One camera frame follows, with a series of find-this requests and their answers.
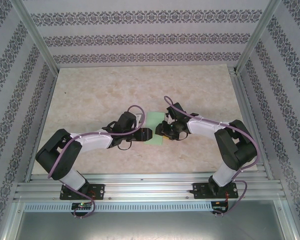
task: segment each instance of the patterned wallpaper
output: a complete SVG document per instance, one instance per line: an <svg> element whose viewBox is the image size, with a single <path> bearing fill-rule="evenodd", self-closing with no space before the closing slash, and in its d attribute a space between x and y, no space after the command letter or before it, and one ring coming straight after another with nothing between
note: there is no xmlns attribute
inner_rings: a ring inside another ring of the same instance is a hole
<svg viewBox="0 0 300 240"><path fill-rule="evenodd" d="M280 3L241 78L300 233L300 0Z"/></svg>
<svg viewBox="0 0 300 240"><path fill-rule="evenodd" d="M8 0L0 0L0 230L23 182L55 77Z"/></svg>
<svg viewBox="0 0 300 240"><path fill-rule="evenodd" d="M269 0L24 0L59 67L235 66Z"/></svg>

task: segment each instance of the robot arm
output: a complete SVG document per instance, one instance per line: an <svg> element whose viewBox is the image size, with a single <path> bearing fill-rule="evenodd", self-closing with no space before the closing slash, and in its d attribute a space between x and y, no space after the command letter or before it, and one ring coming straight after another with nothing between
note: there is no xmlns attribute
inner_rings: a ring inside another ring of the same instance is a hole
<svg viewBox="0 0 300 240"><path fill-rule="evenodd" d="M178 102L173 106L183 111ZM166 136L170 140L179 140L180 133L185 132L187 135L199 134L216 140L223 163L209 179L209 189L215 196L221 188L232 181L234 175L244 164L250 162L257 155L253 143L239 132L225 126L197 120L203 119L203 117L196 113L190 114L196 117L194 119L176 111L171 106L167 108L167 111L165 120L156 127L155 134ZM230 123L224 122L224 124L250 135L240 120L234 120Z"/></svg>
<svg viewBox="0 0 300 240"><path fill-rule="evenodd" d="M73 164L80 153L88 152L95 149L109 149L119 146L122 141L144 142L152 138L152 130L149 128L140 128L132 134L111 135L128 133L139 126L141 114L124 112L118 121L113 121L108 126L103 127L97 132L110 133L107 135L95 134L85 135L72 141L65 149L59 163L54 169L51 177L54 180L70 186L80 193L86 194L89 189L88 181L77 171L74 170ZM47 141L47 143L38 151L35 156L37 162L48 172L52 170L57 158L66 144L79 133L69 133L65 129L59 129Z"/></svg>

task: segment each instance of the enclosure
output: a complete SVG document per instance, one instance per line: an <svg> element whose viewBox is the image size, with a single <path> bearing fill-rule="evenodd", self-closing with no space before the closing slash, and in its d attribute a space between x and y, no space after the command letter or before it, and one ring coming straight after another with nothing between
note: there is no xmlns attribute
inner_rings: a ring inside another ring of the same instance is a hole
<svg viewBox="0 0 300 240"><path fill-rule="evenodd" d="M260 160L236 178L242 201L221 216L224 198L195 198L223 158L189 134L79 155L75 169L105 187L74 219L78 200L60 200L38 150L131 105L165 113L166 95L243 121ZM0 0L0 240L41 238L300 239L300 0Z"/></svg>

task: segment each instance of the marble floor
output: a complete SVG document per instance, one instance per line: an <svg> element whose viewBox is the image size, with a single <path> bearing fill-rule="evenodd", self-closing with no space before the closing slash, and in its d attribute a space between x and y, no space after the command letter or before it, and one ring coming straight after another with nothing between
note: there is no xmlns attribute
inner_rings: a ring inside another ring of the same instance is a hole
<svg viewBox="0 0 300 240"><path fill-rule="evenodd" d="M242 120L226 65L62 68L39 147L61 128L85 133L105 127L130 105L166 112L164 95L188 113L222 122ZM214 140L191 134L183 141L164 138L162 145L134 142L127 151L114 147L81 153L74 167L82 174L184 173L215 172L221 163ZM46 171L36 162L32 173Z"/></svg>

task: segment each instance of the black bracket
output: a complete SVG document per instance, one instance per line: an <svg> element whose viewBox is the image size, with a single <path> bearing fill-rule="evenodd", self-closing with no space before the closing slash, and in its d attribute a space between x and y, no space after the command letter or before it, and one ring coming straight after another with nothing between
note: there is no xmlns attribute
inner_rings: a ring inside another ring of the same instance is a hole
<svg viewBox="0 0 300 240"><path fill-rule="evenodd" d="M93 200L103 200L105 195L105 185L89 184L88 190L85 195L92 198ZM87 200L87 198L71 191L69 188L62 185L60 200Z"/></svg>
<svg viewBox="0 0 300 240"><path fill-rule="evenodd" d="M239 197L237 185L230 182L224 187L220 187L216 195L209 189L208 182L195 182L192 184L193 190L189 192L193 194L194 199L225 199L228 194L229 199L237 199Z"/></svg>

